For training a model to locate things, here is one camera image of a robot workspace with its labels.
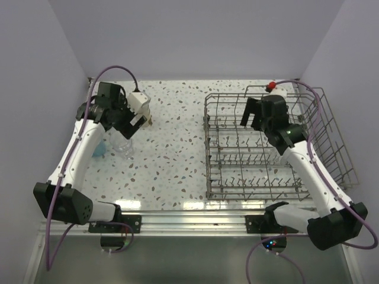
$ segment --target clear glass cup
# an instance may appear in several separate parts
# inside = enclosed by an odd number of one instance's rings
[[[134,154],[133,140],[126,139],[120,132],[113,131],[110,143],[116,154],[124,159],[131,159]]]

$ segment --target blue object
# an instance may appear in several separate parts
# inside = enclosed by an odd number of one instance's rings
[[[92,156],[93,157],[100,157],[100,156],[104,155],[106,151],[107,151],[107,146],[105,146],[103,139],[101,139],[99,145],[97,145]]]

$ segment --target speckled surface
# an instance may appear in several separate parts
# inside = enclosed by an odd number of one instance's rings
[[[204,100],[212,92],[243,92],[268,80],[141,81],[151,97],[153,125],[133,136],[134,156],[124,160],[104,137],[107,152],[89,163],[83,193],[123,209],[191,210],[263,208],[257,201],[205,197]],[[131,82],[117,82],[127,91]]]

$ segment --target metal wire basket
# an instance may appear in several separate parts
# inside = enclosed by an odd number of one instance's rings
[[[211,200],[277,201],[312,207],[311,196],[299,175],[267,141],[250,126],[240,126],[248,97],[262,98],[265,86],[248,86],[245,93],[211,93],[205,98],[204,129],[207,193]],[[317,155],[344,190],[358,184],[349,154],[322,88],[321,120],[316,125],[317,101],[298,86],[286,98],[291,123],[308,132],[315,129],[313,145]]]

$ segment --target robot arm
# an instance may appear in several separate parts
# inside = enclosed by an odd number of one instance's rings
[[[121,86],[101,82],[98,94],[92,97],[88,120],[84,131],[78,137],[83,124],[86,103],[78,109],[76,122],[70,142],[57,168],[46,183],[36,183],[33,194],[47,217],[52,196],[58,180],[61,178],[59,195],[53,211],[53,220],[84,225],[87,222],[118,221],[121,209],[117,204],[93,202],[81,193],[84,175],[99,144],[102,135],[114,127],[125,138],[130,139],[150,116],[150,98],[141,92],[133,92],[126,99],[120,93]],[[79,140],[73,153],[70,153],[73,143]],[[65,174],[61,169],[66,157],[70,159]]]
[[[314,157],[310,159],[307,134],[302,126],[289,122],[285,103],[287,92],[283,88],[269,91],[270,93],[261,100],[248,98],[240,124],[246,126],[249,115],[255,115],[251,127],[264,132],[269,143],[278,150],[282,159],[289,162],[299,174],[313,198],[317,212],[296,208],[287,202],[279,202],[266,208],[266,221],[270,226],[291,227],[307,233],[313,244],[321,250],[356,237],[362,224],[339,200],[350,205],[363,219],[367,216],[366,207],[362,203],[354,204],[337,185],[317,157],[312,144],[310,149]],[[314,168],[315,162],[319,165],[323,176],[337,191],[338,198],[334,197]]]

